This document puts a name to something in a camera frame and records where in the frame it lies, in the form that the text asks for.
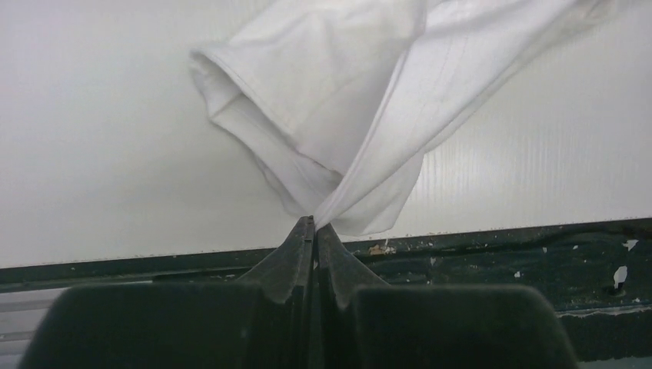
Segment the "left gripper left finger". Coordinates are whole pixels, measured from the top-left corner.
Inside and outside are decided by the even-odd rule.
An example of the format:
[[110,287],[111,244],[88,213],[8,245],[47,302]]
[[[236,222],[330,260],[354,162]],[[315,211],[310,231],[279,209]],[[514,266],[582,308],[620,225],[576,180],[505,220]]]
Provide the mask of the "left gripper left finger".
[[308,366],[314,236],[313,217],[300,218],[280,246],[237,280],[260,291],[245,367]]

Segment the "aluminium frame rail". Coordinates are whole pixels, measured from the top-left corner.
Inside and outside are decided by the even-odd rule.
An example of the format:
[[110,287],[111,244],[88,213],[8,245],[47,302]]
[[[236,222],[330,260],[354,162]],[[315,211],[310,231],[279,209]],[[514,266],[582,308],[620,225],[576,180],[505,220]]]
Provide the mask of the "aluminium frame rail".
[[1,293],[1,368],[17,368],[35,329],[65,288]]

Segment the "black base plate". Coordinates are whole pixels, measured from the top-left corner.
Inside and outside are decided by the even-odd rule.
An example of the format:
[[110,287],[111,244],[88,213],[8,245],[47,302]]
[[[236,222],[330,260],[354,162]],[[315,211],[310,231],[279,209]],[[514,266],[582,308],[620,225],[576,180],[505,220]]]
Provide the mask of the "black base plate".
[[[346,248],[391,284],[518,283],[552,303],[584,362],[651,359],[648,218],[407,238]],[[84,282],[232,281],[265,249],[4,268],[1,313],[41,316]]]

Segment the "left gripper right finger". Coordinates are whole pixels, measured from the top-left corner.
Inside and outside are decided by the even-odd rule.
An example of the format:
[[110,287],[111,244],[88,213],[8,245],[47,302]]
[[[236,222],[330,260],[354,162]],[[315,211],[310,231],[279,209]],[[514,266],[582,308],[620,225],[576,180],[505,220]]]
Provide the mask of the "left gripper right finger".
[[388,283],[346,249],[332,225],[316,232],[316,246],[325,367],[360,368],[351,302],[359,288]]

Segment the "white t-shirt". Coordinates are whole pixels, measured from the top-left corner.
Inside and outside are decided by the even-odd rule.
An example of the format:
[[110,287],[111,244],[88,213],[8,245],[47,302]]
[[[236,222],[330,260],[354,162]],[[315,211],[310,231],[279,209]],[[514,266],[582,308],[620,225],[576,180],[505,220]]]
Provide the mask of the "white t-shirt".
[[531,59],[623,1],[273,1],[191,52],[211,123],[285,209],[319,228],[394,226],[424,156]]

